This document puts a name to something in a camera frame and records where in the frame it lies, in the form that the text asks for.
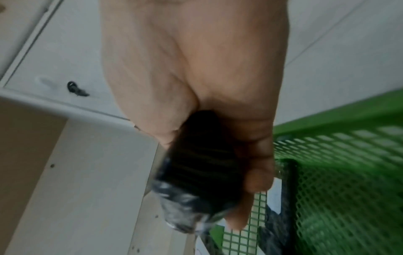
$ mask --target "black wrapped package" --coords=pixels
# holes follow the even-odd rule
[[[202,234],[237,206],[243,171],[212,111],[194,113],[182,126],[159,168],[152,189],[167,224]]]

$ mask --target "green basket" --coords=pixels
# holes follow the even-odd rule
[[[277,126],[274,144],[299,164],[297,254],[403,254],[403,90]],[[246,252],[226,231],[224,254],[257,254],[249,223]]]

